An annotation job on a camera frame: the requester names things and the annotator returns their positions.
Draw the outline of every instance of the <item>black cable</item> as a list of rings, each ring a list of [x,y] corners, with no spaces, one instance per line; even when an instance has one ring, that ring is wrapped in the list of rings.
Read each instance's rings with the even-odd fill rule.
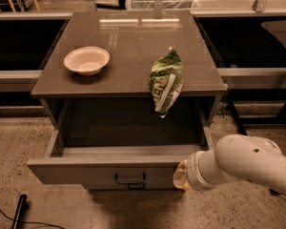
[[[47,223],[43,223],[43,222],[35,222],[35,221],[22,221],[22,220],[17,220],[17,219],[12,219],[9,218],[1,209],[0,209],[0,213],[6,218],[6,219],[10,219],[14,222],[20,222],[20,223],[26,223],[26,224],[38,224],[38,225],[47,225],[50,227],[56,227],[56,228],[60,228],[60,229],[65,229],[64,227],[61,227],[59,225],[52,225],[52,224],[47,224]]]

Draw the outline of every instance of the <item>green snack bag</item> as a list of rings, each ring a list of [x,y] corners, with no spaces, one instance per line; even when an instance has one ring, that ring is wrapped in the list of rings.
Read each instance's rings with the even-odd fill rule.
[[[169,54],[153,63],[149,87],[155,111],[165,117],[181,93],[183,70],[179,55],[170,48]]]

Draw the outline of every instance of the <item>terrazzo floor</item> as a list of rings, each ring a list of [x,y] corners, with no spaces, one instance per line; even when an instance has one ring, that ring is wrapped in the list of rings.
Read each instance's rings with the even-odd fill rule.
[[[42,157],[53,127],[39,107],[0,108],[0,207],[13,218],[20,195],[28,196],[27,221],[68,229],[285,228],[286,197],[272,196],[249,182],[230,183],[209,192],[120,191],[89,193],[81,185],[43,185],[29,170],[29,158]],[[234,119],[216,116],[216,143],[237,134]],[[248,129],[268,137],[286,156],[286,127]],[[11,221],[0,214],[0,229]],[[52,228],[25,224],[22,228]]]

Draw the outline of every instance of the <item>open drawer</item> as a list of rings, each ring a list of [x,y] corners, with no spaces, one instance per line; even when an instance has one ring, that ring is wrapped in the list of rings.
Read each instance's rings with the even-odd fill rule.
[[[45,184],[173,189],[179,162],[211,143],[208,123],[195,97],[164,119],[153,109],[151,98],[67,99],[46,155],[28,166]]]

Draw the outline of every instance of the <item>gray cabinet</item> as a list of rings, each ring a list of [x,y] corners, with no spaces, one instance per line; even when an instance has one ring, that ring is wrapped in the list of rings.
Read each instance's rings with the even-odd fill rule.
[[[55,128],[45,156],[28,162],[43,183],[173,189],[179,162],[212,146],[209,125],[226,86],[190,14],[167,14],[163,21],[172,23],[172,17],[178,24],[165,28],[151,25],[152,12],[73,15],[31,93],[41,99]],[[144,19],[147,27],[140,24]],[[68,72],[64,57],[75,46],[88,45],[106,49],[110,63],[97,76]],[[160,119],[148,78],[153,60],[169,46],[180,53],[185,82]]]

